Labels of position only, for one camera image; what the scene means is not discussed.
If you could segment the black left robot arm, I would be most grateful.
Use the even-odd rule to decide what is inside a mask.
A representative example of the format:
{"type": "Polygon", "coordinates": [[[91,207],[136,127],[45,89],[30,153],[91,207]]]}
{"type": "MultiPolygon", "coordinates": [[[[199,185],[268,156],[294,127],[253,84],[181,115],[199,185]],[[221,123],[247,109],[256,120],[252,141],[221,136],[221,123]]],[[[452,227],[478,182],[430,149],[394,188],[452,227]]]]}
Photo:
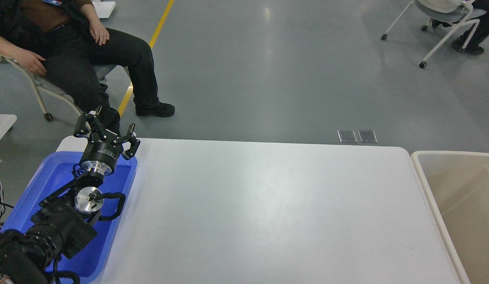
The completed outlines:
{"type": "Polygon", "coordinates": [[[104,128],[101,107],[78,118],[73,135],[88,143],[79,162],[79,175],[39,202],[25,232],[0,232],[0,284],[60,284],[81,278],[70,270],[59,270],[65,256],[77,255],[98,235],[94,224],[120,217],[126,202],[121,192],[101,192],[106,176],[115,172],[119,157],[130,160],[140,140],[130,124],[124,136],[104,128]]]}

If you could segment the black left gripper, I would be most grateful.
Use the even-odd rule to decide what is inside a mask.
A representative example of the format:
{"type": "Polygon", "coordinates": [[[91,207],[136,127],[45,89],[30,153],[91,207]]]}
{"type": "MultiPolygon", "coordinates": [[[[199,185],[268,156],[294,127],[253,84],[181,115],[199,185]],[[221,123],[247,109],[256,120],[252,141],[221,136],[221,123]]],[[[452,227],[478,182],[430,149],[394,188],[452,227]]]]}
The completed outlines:
{"type": "Polygon", "coordinates": [[[84,137],[88,140],[86,148],[80,159],[80,168],[86,172],[96,172],[103,176],[114,173],[119,156],[124,160],[131,160],[141,141],[135,133],[136,124],[130,124],[126,135],[117,136],[116,133],[106,133],[99,115],[102,105],[95,111],[82,113],[77,119],[74,137],[84,137]]]}

